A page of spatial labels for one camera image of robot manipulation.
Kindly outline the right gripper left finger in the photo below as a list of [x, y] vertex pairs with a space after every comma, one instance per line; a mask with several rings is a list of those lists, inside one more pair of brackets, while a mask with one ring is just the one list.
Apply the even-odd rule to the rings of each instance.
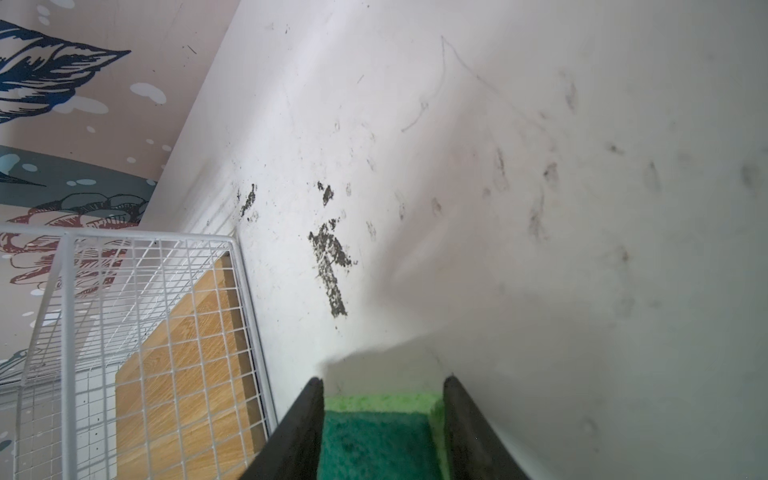
[[324, 417], [324, 384], [312, 377], [239, 479], [316, 479]]

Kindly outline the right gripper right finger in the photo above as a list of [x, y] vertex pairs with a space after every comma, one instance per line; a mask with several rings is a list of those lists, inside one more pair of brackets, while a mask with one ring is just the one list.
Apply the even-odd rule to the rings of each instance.
[[456, 376], [443, 384], [443, 404], [450, 479], [529, 479]]

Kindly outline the dark green sponge carried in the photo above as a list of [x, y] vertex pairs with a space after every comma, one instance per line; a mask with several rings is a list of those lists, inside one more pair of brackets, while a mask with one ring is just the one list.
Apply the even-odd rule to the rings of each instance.
[[448, 479], [443, 397], [328, 396], [319, 479]]

